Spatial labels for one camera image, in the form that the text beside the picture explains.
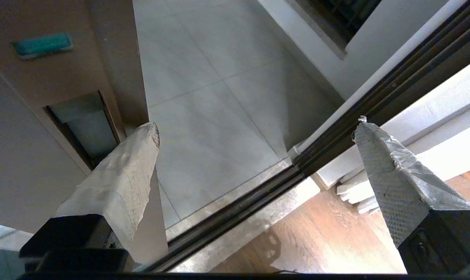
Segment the grey-taped left gripper right finger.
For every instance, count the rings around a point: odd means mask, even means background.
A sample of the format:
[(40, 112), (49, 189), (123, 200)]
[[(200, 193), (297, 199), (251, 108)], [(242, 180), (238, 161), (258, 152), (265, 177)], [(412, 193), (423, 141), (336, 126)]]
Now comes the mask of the grey-taped left gripper right finger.
[(358, 122), (354, 142), (407, 273), (470, 275), (470, 202), (392, 135)]

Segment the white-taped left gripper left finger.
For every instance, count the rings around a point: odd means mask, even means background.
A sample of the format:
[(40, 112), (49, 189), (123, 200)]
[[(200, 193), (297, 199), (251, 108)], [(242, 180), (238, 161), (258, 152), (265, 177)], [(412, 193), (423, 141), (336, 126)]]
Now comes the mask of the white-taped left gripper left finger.
[(159, 147), (158, 127), (148, 122), (111, 151), (22, 246), (25, 272), (131, 272)]

